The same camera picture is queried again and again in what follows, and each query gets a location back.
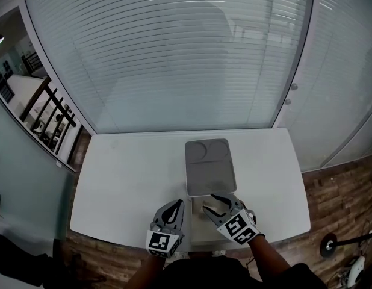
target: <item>window blinds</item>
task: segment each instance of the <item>window blinds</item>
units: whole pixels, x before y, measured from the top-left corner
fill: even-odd
[[[26,0],[98,133],[268,127],[306,0]]]
[[[325,165],[372,112],[372,0],[320,0],[317,7],[311,52],[281,124],[302,170]],[[354,149],[336,160],[352,160]]]

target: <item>gray tray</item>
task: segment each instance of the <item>gray tray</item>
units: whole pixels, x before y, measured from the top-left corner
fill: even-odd
[[[226,139],[189,141],[185,144],[189,197],[237,190],[229,143]]]

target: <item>wooden floor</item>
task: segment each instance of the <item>wooden floor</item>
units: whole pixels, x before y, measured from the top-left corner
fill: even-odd
[[[75,148],[71,165],[77,170],[76,183],[90,142],[83,132]],[[318,172],[306,173],[303,180],[308,198],[311,230],[303,235],[273,243],[290,263],[306,263],[329,288],[337,284],[337,272],[354,256],[365,254],[366,266],[372,263],[372,240],[360,248],[357,244],[339,247],[331,259],[319,253],[320,241],[328,232],[339,240],[367,234],[372,229],[372,157]],[[104,275],[106,281],[93,288],[123,288],[147,258],[144,249],[119,246],[68,230],[67,241],[61,243],[66,264],[74,253],[81,254],[88,276]],[[231,250],[226,256],[237,258],[246,266],[250,250]],[[249,265],[250,275],[259,278],[255,262]]]

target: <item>white table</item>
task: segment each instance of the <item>white table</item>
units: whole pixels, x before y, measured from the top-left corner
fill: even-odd
[[[70,227],[100,240],[144,248],[155,212],[175,199],[185,202],[185,238],[178,250],[240,248],[190,244],[185,143],[225,138],[237,191],[257,215],[269,242],[310,230],[299,164],[286,129],[156,132],[93,136],[76,189]]]

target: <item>person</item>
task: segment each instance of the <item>person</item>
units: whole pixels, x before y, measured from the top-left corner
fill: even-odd
[[[250,215],[253,213],[255,220],[254,212],[246,211]],[[248,270],[234,258],[197,256],[177,260],[163,269],[166,259],[150,255],[125,288],[327,288],[306,264],[299,263],[291,267],[260,232],[247,243],[262,282],[250,277]]]

